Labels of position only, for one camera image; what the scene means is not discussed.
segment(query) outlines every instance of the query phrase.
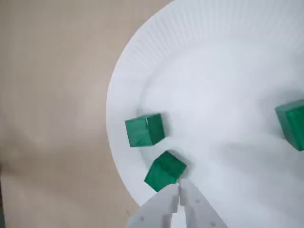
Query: green cube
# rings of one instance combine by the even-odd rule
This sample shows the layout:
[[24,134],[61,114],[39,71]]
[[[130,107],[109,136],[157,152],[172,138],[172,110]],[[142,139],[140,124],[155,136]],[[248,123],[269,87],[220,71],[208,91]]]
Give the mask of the green cube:
[[304,150],[304,100],[275,109],[287,141],[298,151]]
[[161,114],[143,115],[125,121],[131,147],[153,146],[165,138]]
[[175,184],[186,168],[186,164],[165,151],[155,159],[144,182],[159,192],[167,185]]

